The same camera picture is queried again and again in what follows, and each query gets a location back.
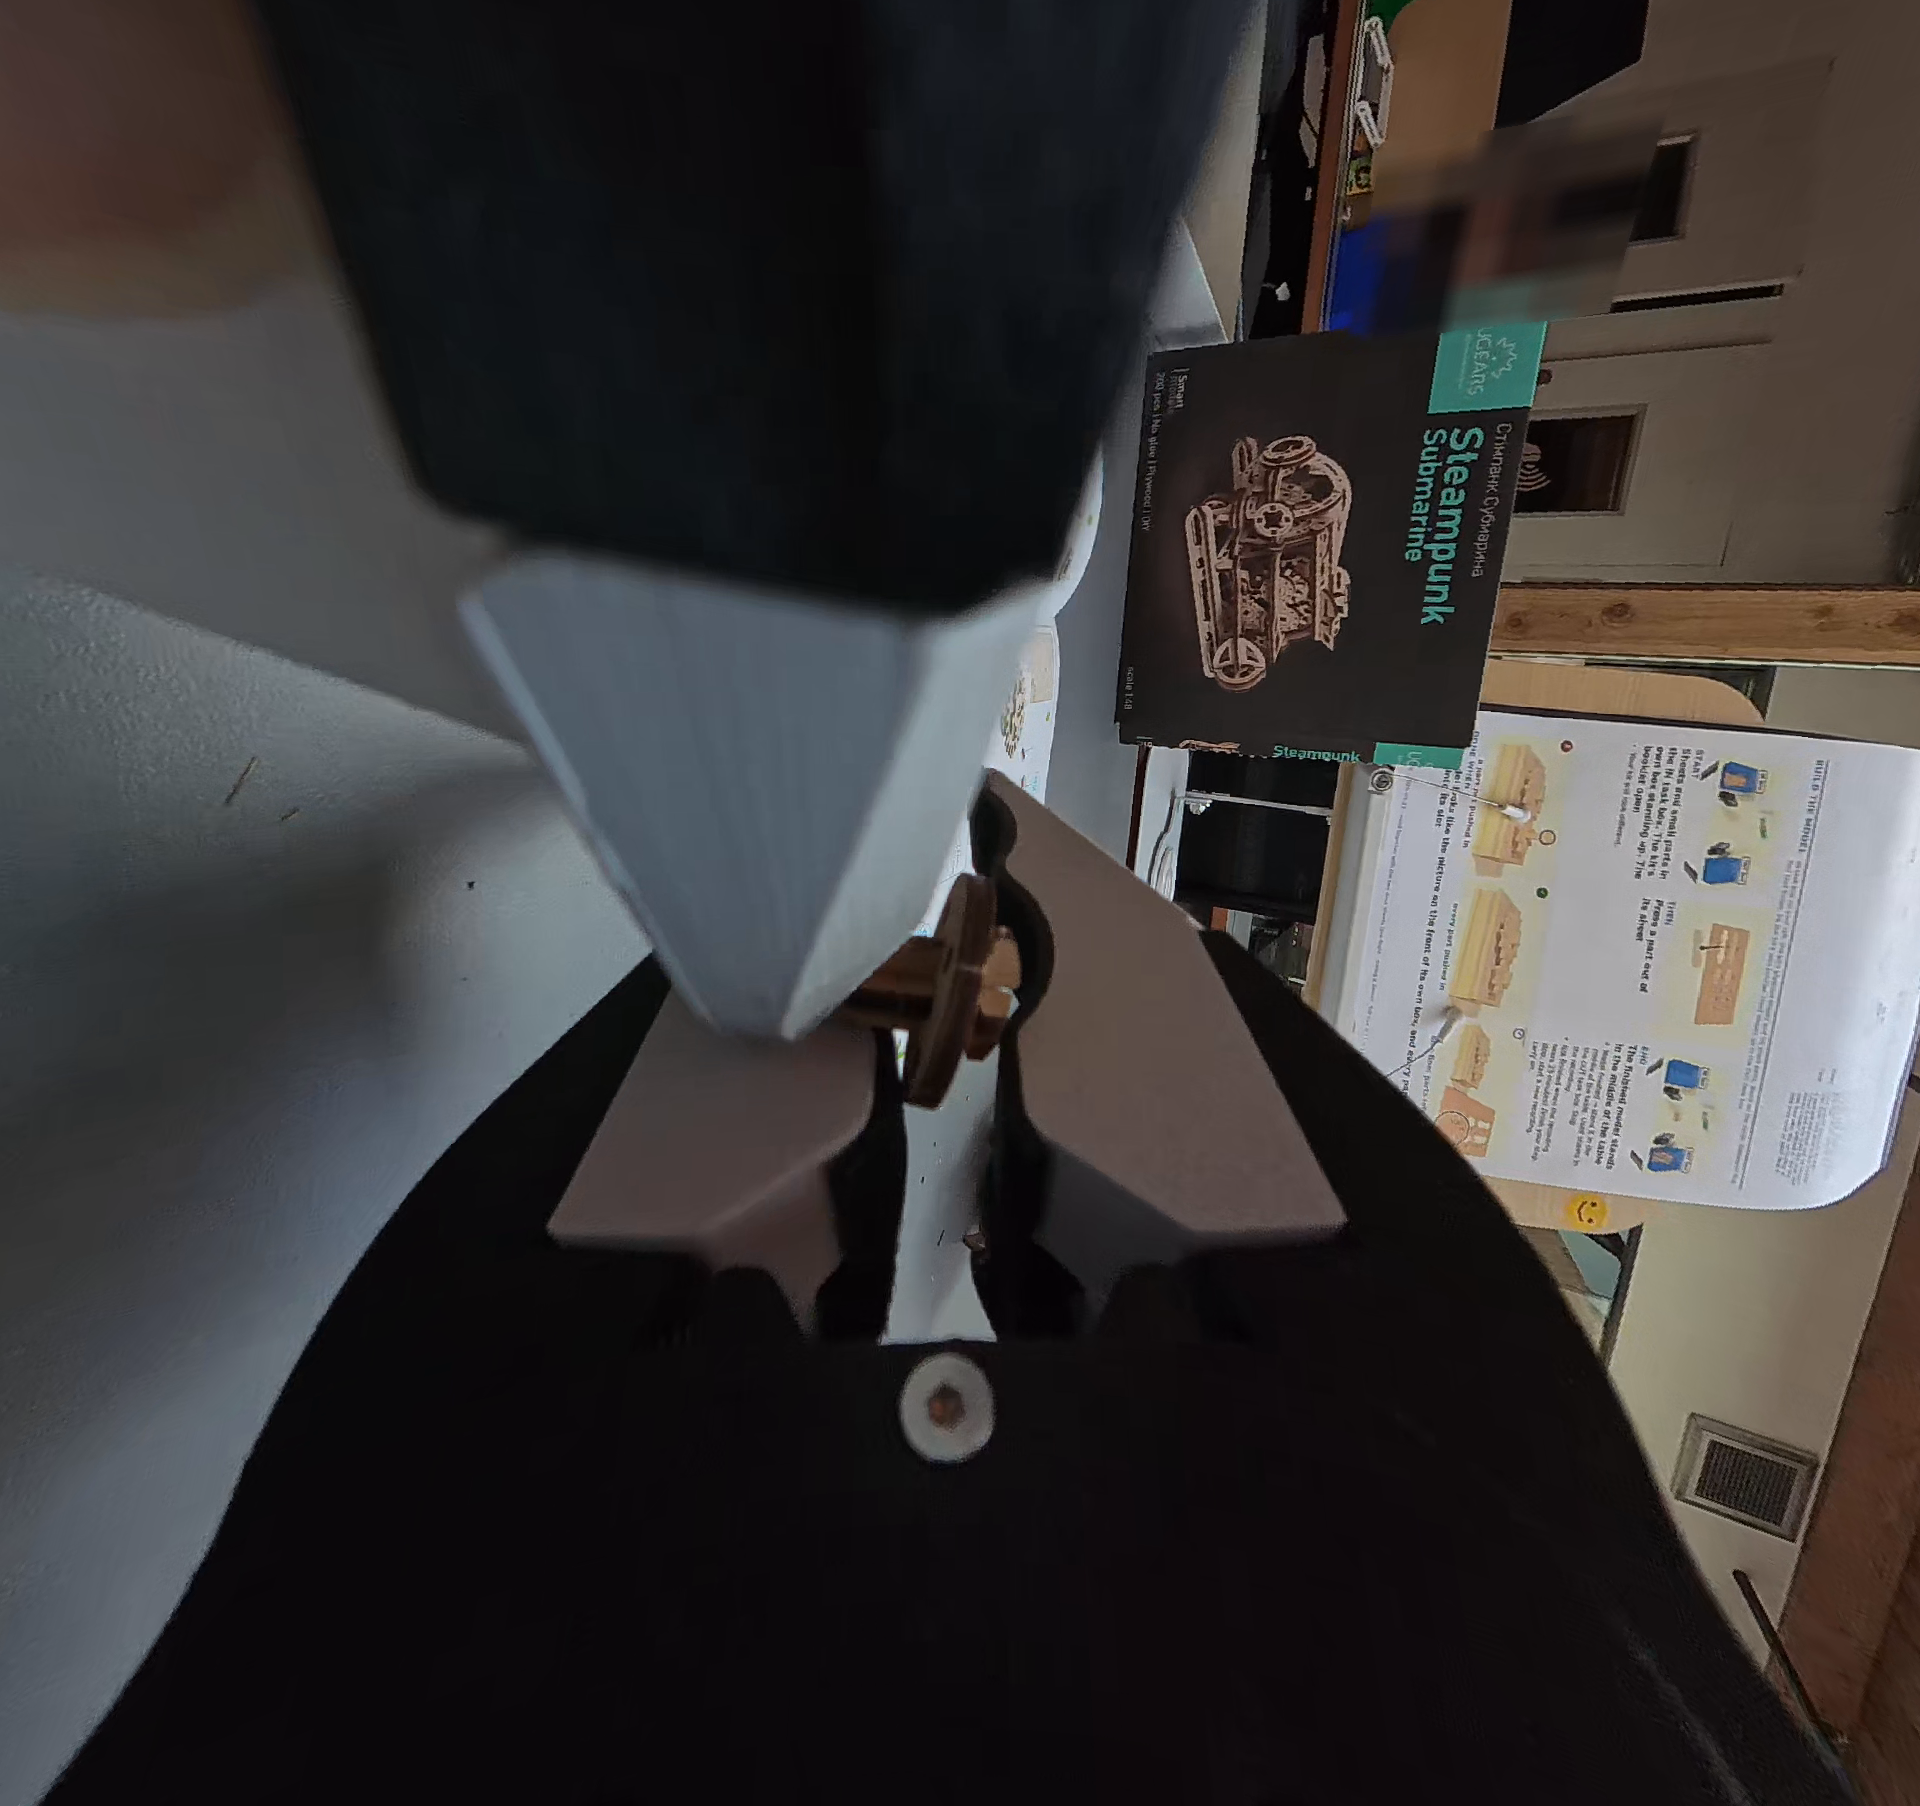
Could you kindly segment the blue storage bin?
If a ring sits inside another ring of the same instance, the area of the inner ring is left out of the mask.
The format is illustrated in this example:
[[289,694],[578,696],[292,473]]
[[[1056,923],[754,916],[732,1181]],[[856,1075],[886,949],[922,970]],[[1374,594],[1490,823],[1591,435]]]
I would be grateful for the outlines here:
[[1343,235],[1327,330],[1379,337],[1436,330],[1453,291],[1457,217],[1374,217]]

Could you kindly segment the small wooden gear axle part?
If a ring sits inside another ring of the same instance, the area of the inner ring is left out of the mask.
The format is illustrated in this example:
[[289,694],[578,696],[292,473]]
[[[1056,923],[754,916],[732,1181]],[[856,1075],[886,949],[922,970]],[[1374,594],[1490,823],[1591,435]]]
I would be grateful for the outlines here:
[[995,882],[960,873],[934,930],[908,938],[830,1020],[890,1034],[906,1103],[933,1108],[963,1062],[999,1049],[1022,978],[1022,949],[999,920]]

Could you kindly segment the grey desk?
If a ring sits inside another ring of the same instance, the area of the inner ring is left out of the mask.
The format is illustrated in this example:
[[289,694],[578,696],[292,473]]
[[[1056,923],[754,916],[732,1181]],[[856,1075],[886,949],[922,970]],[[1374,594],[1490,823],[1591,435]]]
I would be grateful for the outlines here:
[[4,569],[3,1791],[200,1564],[399,1198],[642,958],[531,758]]

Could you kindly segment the printed instruction sheet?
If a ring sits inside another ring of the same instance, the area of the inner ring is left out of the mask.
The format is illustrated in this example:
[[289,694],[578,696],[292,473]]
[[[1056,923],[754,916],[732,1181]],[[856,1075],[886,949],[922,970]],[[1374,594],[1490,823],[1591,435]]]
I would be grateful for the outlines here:
[[1916,1056],[1916,749],[1488,710],[1360,781],[1324,988],[1485,1175],[1830,1206]]

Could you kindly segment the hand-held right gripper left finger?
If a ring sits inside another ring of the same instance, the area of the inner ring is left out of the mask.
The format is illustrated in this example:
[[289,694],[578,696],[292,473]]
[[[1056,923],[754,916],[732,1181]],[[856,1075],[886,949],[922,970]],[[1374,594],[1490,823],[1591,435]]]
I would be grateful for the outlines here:
[[739,1040],[662,1003],[548,1230],[566,1246],[764,1271],[804,1327],[877,1340],[906,1190],[885,1034],[823,1025],[795,1044]]

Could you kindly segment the wall vent grille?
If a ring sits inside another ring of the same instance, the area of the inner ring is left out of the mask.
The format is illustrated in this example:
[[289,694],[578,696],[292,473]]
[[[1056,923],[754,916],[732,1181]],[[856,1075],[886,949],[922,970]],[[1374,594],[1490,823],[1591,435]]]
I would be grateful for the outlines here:
[[1670,1492],[1680,1504],[1795,1545],[1804,1535],[1820,1468],[1816,1453],[1692,1412]]

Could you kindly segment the wooden beam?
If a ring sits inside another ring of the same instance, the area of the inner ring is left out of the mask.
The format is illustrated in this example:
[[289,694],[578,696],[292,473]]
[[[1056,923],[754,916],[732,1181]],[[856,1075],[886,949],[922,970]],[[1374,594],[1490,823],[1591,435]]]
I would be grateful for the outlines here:
[[1527,659],[1916,669],[1918,591],[1872,584],[1507,584],[1490,648]]

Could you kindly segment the black puzzle kit box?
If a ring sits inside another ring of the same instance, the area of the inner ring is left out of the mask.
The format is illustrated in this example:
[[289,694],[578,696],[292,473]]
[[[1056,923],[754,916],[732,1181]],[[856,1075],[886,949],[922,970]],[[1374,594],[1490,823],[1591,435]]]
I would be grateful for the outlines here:
[[1455,769],[1545,337],[1488,322],[1153,353],[1119,741]]

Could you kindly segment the person's left forearm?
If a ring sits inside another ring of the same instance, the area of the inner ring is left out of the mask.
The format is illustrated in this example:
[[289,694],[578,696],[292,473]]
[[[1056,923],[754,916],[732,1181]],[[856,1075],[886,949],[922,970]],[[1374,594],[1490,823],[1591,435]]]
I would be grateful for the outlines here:
[[3,0],[6,314],[210,314],[332,259],[250,0]]

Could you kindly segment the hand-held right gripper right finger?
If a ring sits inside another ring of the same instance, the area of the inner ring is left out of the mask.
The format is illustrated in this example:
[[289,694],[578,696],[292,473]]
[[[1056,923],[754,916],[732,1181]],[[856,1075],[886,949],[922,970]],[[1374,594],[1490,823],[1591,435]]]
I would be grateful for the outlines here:
[[1022,955],[978,1195],[995,1335],[1071,1338],[1144,1265],[1347,1225],[1206,937],[1005,773],[977,867]]

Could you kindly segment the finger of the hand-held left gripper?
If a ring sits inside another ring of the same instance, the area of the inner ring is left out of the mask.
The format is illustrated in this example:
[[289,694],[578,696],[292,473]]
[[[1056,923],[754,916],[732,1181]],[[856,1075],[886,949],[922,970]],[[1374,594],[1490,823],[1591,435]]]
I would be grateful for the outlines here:
[[1046,600],[918,616],[520,553],[462,616],[686,1005],[792,1043],[922,921]]

